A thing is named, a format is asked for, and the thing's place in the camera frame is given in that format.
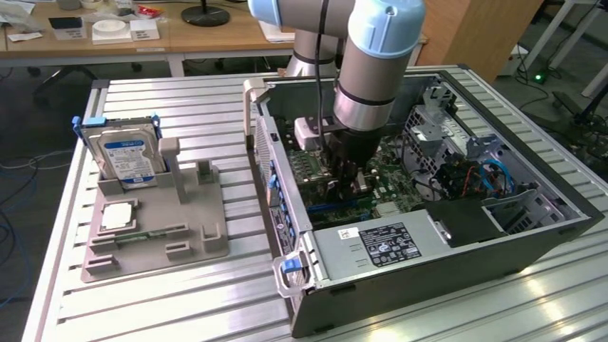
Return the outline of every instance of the aluminum profile table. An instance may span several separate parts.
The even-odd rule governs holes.
[[[607,183],[471,71],[444,69],[607,213]],[[231,253],[223,259],[84,284],[98,168],[79,142],[24,341],[292,341],[243,144],[243,82],[271,75],[111,81],[107,88],[92,90],[87,116],[156,113],[164,136],[180,138],[182,167],[214,159],[222,172]],[[484,132],[486,124],[456,104],[471,129]],[[606,341],[607,265],[603,220],[519,274],[298,341]]]

